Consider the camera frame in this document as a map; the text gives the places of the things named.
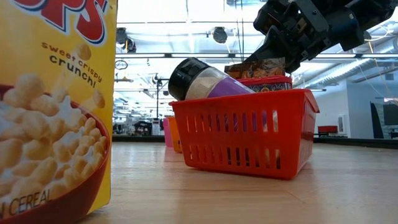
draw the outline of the wooden floor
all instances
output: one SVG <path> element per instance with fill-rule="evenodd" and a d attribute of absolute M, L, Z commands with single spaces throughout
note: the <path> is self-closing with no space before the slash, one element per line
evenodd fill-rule
<path fill-rule="evenodd" d="M 398 223 L 398 150 L 314 146 L 291 181 L 203 172 L 164 144 L 113 144 L 112 199 L 79 224 Z"/>

